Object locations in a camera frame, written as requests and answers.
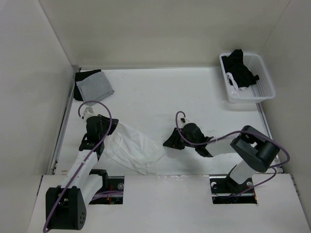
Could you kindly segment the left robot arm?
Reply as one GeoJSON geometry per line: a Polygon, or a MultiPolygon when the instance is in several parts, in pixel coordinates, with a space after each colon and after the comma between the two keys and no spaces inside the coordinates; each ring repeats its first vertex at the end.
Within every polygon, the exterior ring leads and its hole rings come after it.
{"type": "Polygon", "coordinates": [[[109,188],[108,174],[95,169],[105,145],[104,139],[118,125],[118,119],[102,115],[86,117],[86,133],[78,148],[78,156],[64,180],[50,187],[45,195],[46,222],[43,232],[81,230],[86,221],[86,207],[96,193],[109,188]]]}

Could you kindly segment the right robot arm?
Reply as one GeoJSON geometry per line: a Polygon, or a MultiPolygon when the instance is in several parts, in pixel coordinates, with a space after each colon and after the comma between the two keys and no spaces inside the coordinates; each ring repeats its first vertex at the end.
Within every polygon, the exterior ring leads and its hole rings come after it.
{"type": "Polygon", "coordinates": [[[205,136],[195,123],[185,123],[182,128],[174,128],[163,146],[183,150],[194,148],[202,157],[237,153],[242,161],[235,165],[226,176],[225,186],[237,192],[255,173],[264,173],[279,153],[281,146],[255,128],[246,125],[240,131],[214,138],[205,136]]]}

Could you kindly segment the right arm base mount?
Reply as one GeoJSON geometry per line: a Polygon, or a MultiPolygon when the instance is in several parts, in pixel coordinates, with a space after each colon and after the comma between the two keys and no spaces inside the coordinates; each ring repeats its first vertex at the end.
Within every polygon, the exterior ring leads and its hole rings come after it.
{"type": "Polygon", "coordinates": [[[257,204],[254,189],[242,193],[253,186],[252,178],[237,184],[226,176],[210,176],[209,182],[213,204],[257,204]]]}

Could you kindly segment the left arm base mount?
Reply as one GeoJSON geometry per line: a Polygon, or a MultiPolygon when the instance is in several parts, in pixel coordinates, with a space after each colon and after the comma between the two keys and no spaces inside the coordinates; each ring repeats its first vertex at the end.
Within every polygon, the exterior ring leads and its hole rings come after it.
{"type": "Polygon", "coordinates": [[[123,204],[124,176],[109,176],[104,169],[92,169],[90,175],[100,176],[103,185],[89,204],[123,204]]]}

